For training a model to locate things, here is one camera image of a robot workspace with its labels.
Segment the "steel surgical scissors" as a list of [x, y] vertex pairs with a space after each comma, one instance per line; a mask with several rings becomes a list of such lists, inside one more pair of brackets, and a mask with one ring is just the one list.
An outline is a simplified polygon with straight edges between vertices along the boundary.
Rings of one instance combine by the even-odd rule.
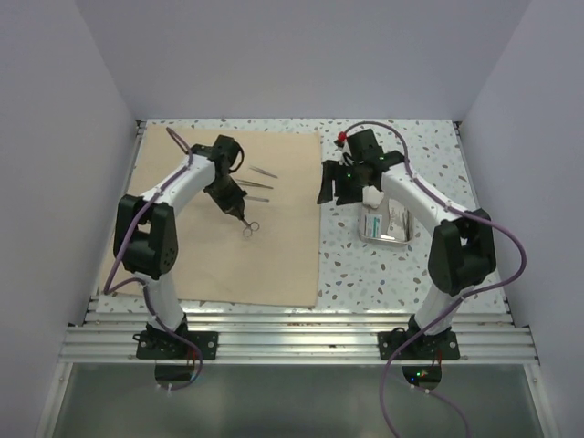
[[241, 223], [244, 226], [242, 231], [242, 235], [244, 238], [251, 237], [255, 232], [257, 232], [260, 229], [260, 224], [257, 221], [248, 221], [247, 219], [243, 218], [241, 220]]

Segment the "white gauze pad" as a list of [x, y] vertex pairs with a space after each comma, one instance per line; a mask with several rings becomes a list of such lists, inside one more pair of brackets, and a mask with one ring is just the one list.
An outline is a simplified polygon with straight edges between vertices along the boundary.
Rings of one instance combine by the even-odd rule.
[[371, 209], [377, 209], [384, 199], [384, 193], [375, 186], [366, 186], [362, 189], [362, 204]]

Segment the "green white sachet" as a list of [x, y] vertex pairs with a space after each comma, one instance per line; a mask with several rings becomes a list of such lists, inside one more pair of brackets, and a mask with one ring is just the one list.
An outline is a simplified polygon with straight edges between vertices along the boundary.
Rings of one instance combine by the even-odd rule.
[[360, 218], [360, 232], [370, 239], [382, 239], [388, 233], [389, 219], [386, 215], [365, 213]]

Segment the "white printed sachet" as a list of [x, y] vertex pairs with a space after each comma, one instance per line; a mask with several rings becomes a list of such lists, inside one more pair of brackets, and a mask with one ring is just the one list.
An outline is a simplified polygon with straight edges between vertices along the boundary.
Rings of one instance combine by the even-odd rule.
[[388, 201], [388, 220], [385, 235], [395, 242], [407, 242], [412, 237], [412, 214], [394, 200]]

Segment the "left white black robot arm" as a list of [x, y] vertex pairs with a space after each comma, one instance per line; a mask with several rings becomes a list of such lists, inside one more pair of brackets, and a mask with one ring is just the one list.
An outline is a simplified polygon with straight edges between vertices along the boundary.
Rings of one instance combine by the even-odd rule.
[[179, 255], [176, 219], [195, 195], [206, 193], [224, 214], [243, 224], [244, 235], [252, 235], [259, 225], [246, 220], [247, 193], [232, 177], [245, 159], [242, 146], [224, 135], [211, 146], [189, 145], [176, 131], [167, 132], [185, 157], [174, 173], [147, 192], [120, 198], [114, 263], [104, 291], [118, 289], [113, 278], [119, 268], [131, 273], [131, 282], [141, 286], [151, 318], [137, 338], [141, 349], [159, 351], [173, 359], [187, 354], [199, 359], [202, 355], [189, 332], [171, 275]]

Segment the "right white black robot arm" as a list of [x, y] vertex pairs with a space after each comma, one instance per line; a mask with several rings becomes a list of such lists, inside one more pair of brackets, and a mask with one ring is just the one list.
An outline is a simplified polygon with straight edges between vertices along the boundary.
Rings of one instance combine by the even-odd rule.
[[427, 271], [431, 287], [406, 328], [380, 340], [399, 360], [429, 359], [454, 341], [452, 321], [464, 293], [495, 271], [495, 245], [489, 214], [468, 211], [430, 187], [412, 168], [407, 151], [384, 151], [371, 129], [335, 141], [337, 160], [322, 163], [317, 202], [338, 205], [363, 202], [369, 188], [400, 202], [431, 237]]

